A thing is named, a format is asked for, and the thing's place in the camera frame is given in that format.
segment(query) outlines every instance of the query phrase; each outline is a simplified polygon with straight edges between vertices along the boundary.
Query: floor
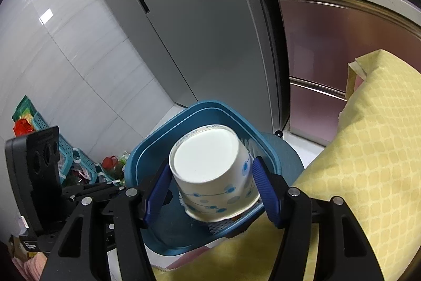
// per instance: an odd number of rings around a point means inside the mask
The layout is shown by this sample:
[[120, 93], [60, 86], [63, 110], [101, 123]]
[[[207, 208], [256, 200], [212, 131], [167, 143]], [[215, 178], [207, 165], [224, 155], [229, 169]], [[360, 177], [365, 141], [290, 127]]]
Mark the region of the floor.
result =
[[[171, 108], [170, 111], [164, 116], [164, 118], [157, 124], [157, 126], [154, 128], [157, 129], [159, 126], [164, 124], [167, 120], [171, 119], [173, 116], [175, 116], [177, 113], [179, 113], [183, 108], [175, 105]], [[284, 140], [288, 142], [294, 150], [297, 152], [298, 156], [300, 157], [304, 168], [307, 168], [309, 164], [322, 152], [324, 149], [323, 146], [318, 145], [314, 142], [308, 141], [302, 137], [296, 136], [294, 134], [291, 134], [289, 131], [284, 130]], [[217, 241], [214, 241], [210, 244], [207, 244], [207, 246], [202, 249], [200, 248], [200, 252], [189, 252], [187, 254], [191, 254], [191, 259], [197, 257], [200, 253], [203, 253], [206, 251], [207, 248], [212, 248], [221, 242], [226, 240], [226, 238], [220, 238]], [[171, 269], [175, 268], [176, 266], [179, 266], [177, 264], [177, 261], [180, 260], [182, 256], [183, 257], [183, 263], [186, 263], [189, 261], [188, 258], [186, 258], [186, 254], [181, 254], [177, 256], [161, 256], [157, 253], [154, 253], [152, 250], [150, 250], [148, 247], [146, 247], [147, 254], [150, 260], [151, 265], [159, 267], [161, 269]], [[118, 267], [118, 259], [117, 259], [117, 251], [114, 249], [108, 253], [108, 261], [109, 261], [109, 267], [110, 272], [112, 275], [112, 280], [120, 281], [121, 275]]]

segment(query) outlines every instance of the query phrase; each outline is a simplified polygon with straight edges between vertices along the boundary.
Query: yellow checkered fabric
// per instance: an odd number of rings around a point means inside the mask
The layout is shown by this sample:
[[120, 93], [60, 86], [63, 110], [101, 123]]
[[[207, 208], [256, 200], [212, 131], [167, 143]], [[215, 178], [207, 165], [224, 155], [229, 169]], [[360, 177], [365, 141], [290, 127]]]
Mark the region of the yellow checkered fabric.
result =
[[[421, 245], [421, 75], [384, 50], [356, 62], [365, 82], [349, 98], [336, 138], [295, 186], [314, 198], [342, 196], [366, 233], [385, 280], [395, 281]], [[348, 96], [354, 81], [350, 69]], [[267, 281], [282, 234], [264, 214], [244, 234], [156, 278]], [[317, 235], [314, 225], [306, 281], [314, 276]]]

